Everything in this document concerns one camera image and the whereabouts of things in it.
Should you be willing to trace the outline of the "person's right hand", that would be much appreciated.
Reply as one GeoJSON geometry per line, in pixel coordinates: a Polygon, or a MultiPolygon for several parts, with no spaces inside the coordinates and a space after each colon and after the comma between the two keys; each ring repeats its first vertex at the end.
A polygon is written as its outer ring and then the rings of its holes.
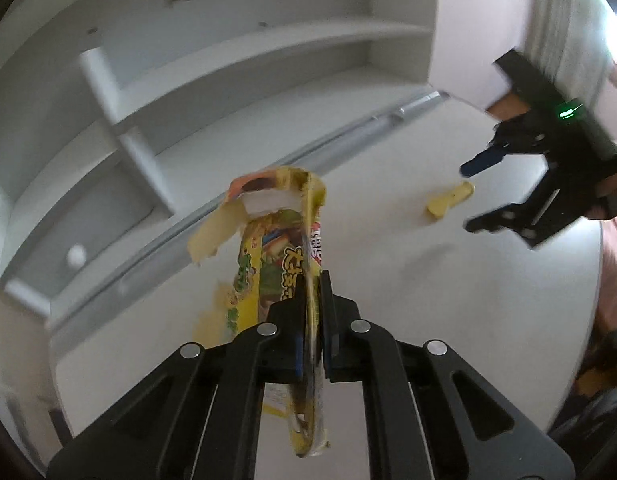
{"type": "Polygon", "coordinates": [[[585,217],[589,220],[611,220],[617,217],[617,173],[597,184],[597,199],[585,217]]]}

